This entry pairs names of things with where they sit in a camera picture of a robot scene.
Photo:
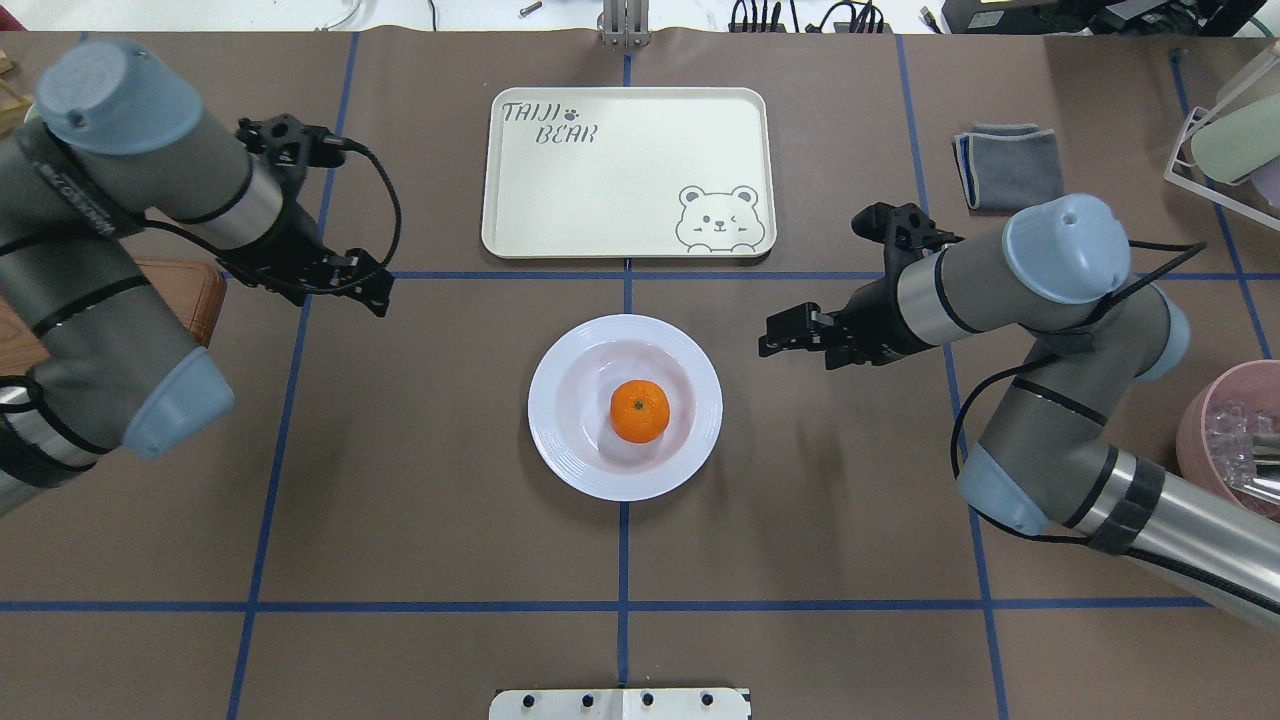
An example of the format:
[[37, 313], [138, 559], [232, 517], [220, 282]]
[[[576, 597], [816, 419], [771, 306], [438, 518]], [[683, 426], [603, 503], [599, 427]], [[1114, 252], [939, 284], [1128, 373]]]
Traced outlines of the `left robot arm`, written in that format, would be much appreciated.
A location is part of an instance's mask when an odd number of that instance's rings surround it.
[[[294, 305], [353, 299], [384, 316], [388, 259], [326, 247], [298, 193], [365, 145], [282, 114], [228, 129], [150, 49], [91, 38], [38, 79], [3, 141], [3, 299], [46, 351], [3, 377], [3, 511], [115, 448], [157, 457], [234, 393], [122, 241], [157, 227]], [[163, 214], [151, 222], [150, 211]]]

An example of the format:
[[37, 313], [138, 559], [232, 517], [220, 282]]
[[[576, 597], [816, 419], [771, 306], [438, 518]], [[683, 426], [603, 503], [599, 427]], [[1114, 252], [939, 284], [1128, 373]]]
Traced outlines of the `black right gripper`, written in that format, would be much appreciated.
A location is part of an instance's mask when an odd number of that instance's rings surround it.
[[933, 348], [909, 329], [896, 291], [896, 282], [884, 277], [855, 291], [836, 313], [826, 314], [814, 302], [776, 313], [765, 319], [758, 355], [824, 351], [826, 369], [836, 370], [849, 365], [883, 366]]

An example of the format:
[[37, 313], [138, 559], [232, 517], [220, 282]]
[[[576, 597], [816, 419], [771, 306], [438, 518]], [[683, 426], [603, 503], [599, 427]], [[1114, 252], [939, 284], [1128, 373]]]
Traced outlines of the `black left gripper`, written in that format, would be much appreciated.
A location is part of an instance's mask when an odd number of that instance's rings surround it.
[[315, 219], [293, 200], [262, 238], [225, 252], [225, 269], [241, 283], [288, 301], [329, 293], [352, 299], [378, 318], [388, 314], [396, 283], [385, 264], [366, 250], [338, 255], [325, 247]]

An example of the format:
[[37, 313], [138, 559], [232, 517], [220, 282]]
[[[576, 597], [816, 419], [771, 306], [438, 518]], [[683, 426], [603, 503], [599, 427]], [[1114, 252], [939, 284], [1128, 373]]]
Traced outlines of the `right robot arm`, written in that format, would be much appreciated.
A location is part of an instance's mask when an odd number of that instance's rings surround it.
[[1103, 437], [1126, 391], [1174, 369], [1190, 343], [1181, 309], [1132, 272], [1110, 206], [1071, 193], [972, 238], [914, 204], [873, 204], [852, 232], [883, 250], [884, 274], [836, 313], [814, 302], [765, 322], [763, 357], [820, 352], [831, 370], [883, 366], [1019, 325], [1034, 340], [956, 487], [986, 520], [1029, 541], [1143, 562], [1202, 600], [1277, 629], [1277, 524]]

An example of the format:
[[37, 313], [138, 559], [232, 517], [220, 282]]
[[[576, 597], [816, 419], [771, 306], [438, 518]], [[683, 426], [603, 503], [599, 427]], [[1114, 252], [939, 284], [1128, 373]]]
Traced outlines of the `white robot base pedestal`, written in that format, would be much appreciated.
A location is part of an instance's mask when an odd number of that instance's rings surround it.
[[489, 719], [751, 719], [750, 691], [730, 687], [512, 689]]

